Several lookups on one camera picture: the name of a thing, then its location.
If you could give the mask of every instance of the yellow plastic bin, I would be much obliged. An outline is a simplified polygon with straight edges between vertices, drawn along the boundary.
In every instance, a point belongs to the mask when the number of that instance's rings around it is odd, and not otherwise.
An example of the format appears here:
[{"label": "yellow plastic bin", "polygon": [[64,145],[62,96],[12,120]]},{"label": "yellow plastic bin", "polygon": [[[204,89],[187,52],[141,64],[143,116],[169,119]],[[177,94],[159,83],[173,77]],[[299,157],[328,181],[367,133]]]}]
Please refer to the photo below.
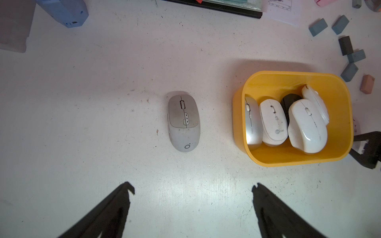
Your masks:
[{"label": "yellow plastic bin", "polygon": [[[328,141],[322,151],[307,155],[292,147],[290,139],[280,146],[269,147],[264,143],[249,151],[245,130],[245,95],[258,104],[266,99],[281,99],[289,93],[302,95],[302,88],[309,84],[324,100],[330,116],[327,125]],[[351,96],[344,81],[328,73],[285,71],[260,71],[253,74],[233,97],[233,131],[235,144],[259,165],[266,167],[304,165],[338,161],[350,151],[353,143]]]}]

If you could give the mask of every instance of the wireless mouse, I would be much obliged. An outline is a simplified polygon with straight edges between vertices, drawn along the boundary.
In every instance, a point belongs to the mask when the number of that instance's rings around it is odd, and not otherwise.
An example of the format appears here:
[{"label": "wireless mouse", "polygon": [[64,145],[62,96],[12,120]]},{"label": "wireless mouse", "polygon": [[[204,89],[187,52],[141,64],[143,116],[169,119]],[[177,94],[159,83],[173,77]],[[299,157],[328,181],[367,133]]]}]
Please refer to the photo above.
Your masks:
[{"label": "wireless mouse", "polygon": [[287,125],[290,123],[290,118],[288,116],[288,110],[290,109],[291,105],[296,102],[297,100],[302,99],[301,96],[297,94],[290,93],[282,99],[280,104],[282,105],[283,112],[285,113],[286,120],[287,120]]},{"label": "wireless mouse", "polygon": [[319,110],[308,99],[294,102],[288,114],[288,137],[293,147],[305,153],[317,153],[327,143],[327,127]]},{"label": "wireless mouse", "polygon": [[287,139],[287,120],[280,103],[274,99],[261,102],[260,107],[263,142],[268,146],[277,146]]},{"label": "wireless mouse", "polygon": [[255,150],[262,144],[263,126],[261,112],[254,98],[245,97],[246,142],[249,150]]},{"label": "wireless mouse", "polygon": [[328,125],[330,116],[328,115],[327,107],[318,92],[307,84],[302,89],[302,95],[304,99],[310,100],[315,105],[319,113],[322,115],[325,125]]},{"label": "wireless mouse", "polygon": [[200,140],[200,117],[190,95],[176,95],[168,102],[168,132],[172,145],[181,152],[194,150]]}]

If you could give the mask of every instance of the silver mouse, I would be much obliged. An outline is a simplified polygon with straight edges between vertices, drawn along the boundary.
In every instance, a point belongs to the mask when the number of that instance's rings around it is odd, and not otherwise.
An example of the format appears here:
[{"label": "silver mouse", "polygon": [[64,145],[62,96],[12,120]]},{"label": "silver mouse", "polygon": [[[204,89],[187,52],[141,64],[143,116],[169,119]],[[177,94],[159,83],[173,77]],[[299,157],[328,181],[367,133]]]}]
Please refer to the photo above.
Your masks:
[{"label": "silver mouse", "polygon": [[255,150],[262,144],[263,125],[257,101],[245,97],[246,142],[249,150]]},{"label": "silver mouse", "polygon": [[168,132],[172,145],[181,152],[192,151],[200,140],[200,117],[190,95],[176,95],[168,102]]}]

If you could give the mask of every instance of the white mouse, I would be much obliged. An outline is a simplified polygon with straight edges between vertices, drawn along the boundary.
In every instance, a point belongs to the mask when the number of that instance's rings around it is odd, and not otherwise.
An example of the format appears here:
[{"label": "white mouse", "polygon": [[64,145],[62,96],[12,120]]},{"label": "white mouse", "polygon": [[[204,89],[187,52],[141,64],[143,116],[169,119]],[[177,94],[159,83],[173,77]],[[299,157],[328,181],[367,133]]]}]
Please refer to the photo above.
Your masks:
[{"label": "white mouse", "polygon": [[172,145],[181,152],[196,148],[200,140],[200,117],[192,96],[182,94],[171,97],[167,119]]},{"label": "white mouse", "polygon": [[281,104],[274,99],[261,102],[260,107],[263,142],[268,146],[277,146],[287,139],[287,120]]},{"label": "white mouse", "polygon": [[318,92],[306,84],[302,89],[302,95],[304,99],[310,100],[315,105],[319,113],[322,115],[325,125],[328,125],[330,116],[328,115],[327,107]]},{"label": "white mouse", "polygon": [[327,143],[327,127],[319,110],[308,99],[294,102],[288,110],[288,137],[293,147],[305,153],[317,153]]}]

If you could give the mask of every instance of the pink object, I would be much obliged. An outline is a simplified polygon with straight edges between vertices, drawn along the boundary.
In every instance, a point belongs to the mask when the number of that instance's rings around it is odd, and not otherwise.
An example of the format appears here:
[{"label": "pink object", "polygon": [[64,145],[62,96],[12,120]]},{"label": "pink object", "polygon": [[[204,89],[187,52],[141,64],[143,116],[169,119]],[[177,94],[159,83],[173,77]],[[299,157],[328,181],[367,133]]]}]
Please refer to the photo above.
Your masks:
[{"label": "pink object", "polygon": [[364,75],[364,77],[362,78],[360,91],[362,91],[365,94],[371,94],[374,83],[375,79],[372,76],[370,76],[369,74]]},{"label": "pink object", "polygon": [[331,4],[337,0],[315,0],[316,4],[319,6],[326,6],[328,4]]}]

